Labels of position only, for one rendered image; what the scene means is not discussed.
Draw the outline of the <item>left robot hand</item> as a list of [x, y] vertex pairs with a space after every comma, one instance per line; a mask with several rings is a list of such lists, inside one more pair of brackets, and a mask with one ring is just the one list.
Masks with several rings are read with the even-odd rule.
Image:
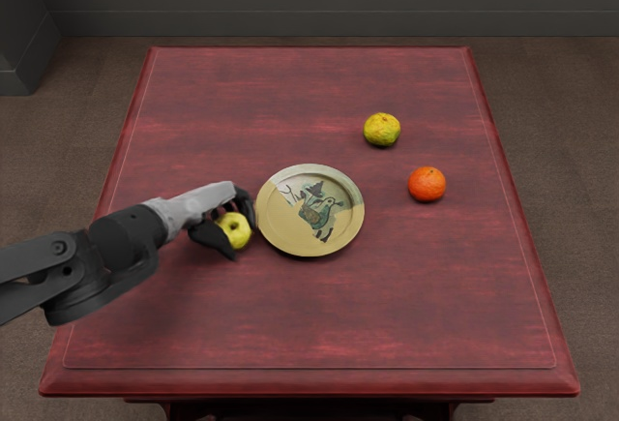
[[165, 229], [164, 245], [185, 230], [193, 242], [213, 249], [229, 260], [235, 260], [236, 253], [223, 229], [215, 224], [215, 219], [220, 216], [219, 209], [225, 213], [236, 211], [242, 214], [250, 228], [256, 228], [251, 195], [231, 181], [211, 183], [169, 199], [151, 198], [142, 205], [161, 219]]

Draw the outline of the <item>orange mandarin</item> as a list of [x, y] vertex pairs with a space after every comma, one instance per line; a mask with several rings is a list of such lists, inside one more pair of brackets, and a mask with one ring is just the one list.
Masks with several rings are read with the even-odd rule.
[[411, 172], [407, 181], [411, 196], [420, 202], [433, 202], [446, 192], [446, 178], [437, 168], [421, 166]]

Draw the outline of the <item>yellow plate with bird print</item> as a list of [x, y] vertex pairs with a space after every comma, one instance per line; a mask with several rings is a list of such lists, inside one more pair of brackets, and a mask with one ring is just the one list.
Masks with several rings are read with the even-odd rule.
[[255, 202], [257, 226], [274, 247], [316, 257], [346, 247], [359, 233], [365, 204], [343, 172], [320, 164], [284, 168], [270, 177]]

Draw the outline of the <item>yellow-green apple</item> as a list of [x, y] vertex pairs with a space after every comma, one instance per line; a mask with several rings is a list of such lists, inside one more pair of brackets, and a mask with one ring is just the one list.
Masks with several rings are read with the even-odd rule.
[[223, 230], [234, 251], [242, 250], [251, 240], [251, 225], [241, 213], [226, 212], [215, 220], [215, 224]]

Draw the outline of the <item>green-yellow citrus fruit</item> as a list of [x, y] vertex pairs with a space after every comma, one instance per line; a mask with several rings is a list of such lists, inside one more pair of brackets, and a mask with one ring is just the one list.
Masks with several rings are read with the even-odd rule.
[[390, 147], [395, 144], [400, 132], [401, 125], [397, 118], [385, 112], [372, 114], [363, 127], [366, 141], [379, 147]]

